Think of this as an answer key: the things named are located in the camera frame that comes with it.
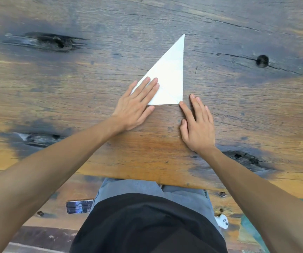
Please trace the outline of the person's right hand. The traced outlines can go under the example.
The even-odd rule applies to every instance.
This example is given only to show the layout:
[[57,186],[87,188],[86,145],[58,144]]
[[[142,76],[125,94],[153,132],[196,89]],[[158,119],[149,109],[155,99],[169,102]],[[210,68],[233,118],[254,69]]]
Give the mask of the person's right hand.
[[188,123],[189,141],[185,142],[189,149],[199,154],[201,157],[209,155],[216,149],[215,146],[215,127],[209,126],[204,122],[204,104],[200,98],[203,110],[203,120],[196,121],[195,112],[181,101],[179,103]]

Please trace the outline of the person's left hand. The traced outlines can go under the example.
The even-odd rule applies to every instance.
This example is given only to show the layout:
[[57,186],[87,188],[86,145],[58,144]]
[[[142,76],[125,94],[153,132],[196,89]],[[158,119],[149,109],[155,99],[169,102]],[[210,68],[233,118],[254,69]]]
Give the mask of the person's left hand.
[[129,131],[141,125],[138,118],[149,105],[151,100],[137,100],[136,88],[140,84],[137,83],[128,97],[125,93],[120,97],[113,114],[110,117],[110,123],[116,129],[117,133]]

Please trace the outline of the white triangular paper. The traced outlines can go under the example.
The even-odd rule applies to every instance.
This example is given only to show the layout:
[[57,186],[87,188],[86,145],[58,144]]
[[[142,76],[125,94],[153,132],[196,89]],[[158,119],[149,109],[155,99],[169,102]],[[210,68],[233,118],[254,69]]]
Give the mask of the white triangular paper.
[[183,100],[183,34],[167,52],[153,65],[132,90],[133,93],[142,81],[149,77],[158,79],[159,89],[149,106],[176,105]]

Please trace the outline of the person's right forearm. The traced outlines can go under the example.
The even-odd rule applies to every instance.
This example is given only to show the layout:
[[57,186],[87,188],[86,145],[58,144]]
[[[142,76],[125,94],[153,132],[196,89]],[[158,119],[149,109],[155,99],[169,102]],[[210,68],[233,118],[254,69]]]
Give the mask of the person's right forearm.
[[270,253],[303,253],[303,201],[259,177],[214,146],[195,150],[261,235]]

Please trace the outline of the person's left forearm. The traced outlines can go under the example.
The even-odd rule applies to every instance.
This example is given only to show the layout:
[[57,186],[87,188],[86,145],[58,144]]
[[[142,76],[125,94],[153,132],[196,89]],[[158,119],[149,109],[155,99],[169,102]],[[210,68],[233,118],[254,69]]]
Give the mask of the person's left forearm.
[[112,115],[0,173],[0,253],[99,147],[126,129],[127,121],[123,116]]

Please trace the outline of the grey jeans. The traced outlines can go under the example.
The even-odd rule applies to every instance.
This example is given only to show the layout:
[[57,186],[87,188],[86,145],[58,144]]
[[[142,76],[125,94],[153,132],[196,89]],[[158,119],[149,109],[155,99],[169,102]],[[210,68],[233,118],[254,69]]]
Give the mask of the grey jeans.
[[104,179],[99,191],[94,199],[92,207],[102,200],[117,195],[139,193],[163,197],[196,211],[206,217],[222,234],[217,221],[215,220],[214,210],[206,190],[193,189],[178,186],[163,185],[162,187],[154,181],[135,180],[135,179]]

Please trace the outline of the white handheld controller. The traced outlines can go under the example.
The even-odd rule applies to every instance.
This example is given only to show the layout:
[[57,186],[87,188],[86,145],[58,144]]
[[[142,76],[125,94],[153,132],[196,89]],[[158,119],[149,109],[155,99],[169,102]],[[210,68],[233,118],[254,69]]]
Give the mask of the white handheld controller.
[[220,214],[219,216],[214,216],[217,225],[222,229],[227,229],[229,226],[229,221],[224,214]]

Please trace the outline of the black shirt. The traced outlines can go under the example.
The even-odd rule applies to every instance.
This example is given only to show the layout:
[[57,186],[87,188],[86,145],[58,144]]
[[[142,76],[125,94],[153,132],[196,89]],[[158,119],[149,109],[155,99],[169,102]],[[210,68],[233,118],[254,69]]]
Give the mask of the black shirt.
[[100,201],[70,253],[228,253],[205,216],[163,197],[129,193]]

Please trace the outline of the smartphone with dark screen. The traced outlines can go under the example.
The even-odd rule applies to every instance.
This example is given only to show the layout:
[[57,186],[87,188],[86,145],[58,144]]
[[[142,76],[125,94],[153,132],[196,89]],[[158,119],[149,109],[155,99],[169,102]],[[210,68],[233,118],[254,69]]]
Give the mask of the smartphone with dark screen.
[[93,199],[88,200],[73,200],[65,203],[66,211],[68,214],[81,214],[89,213],[94,204]]

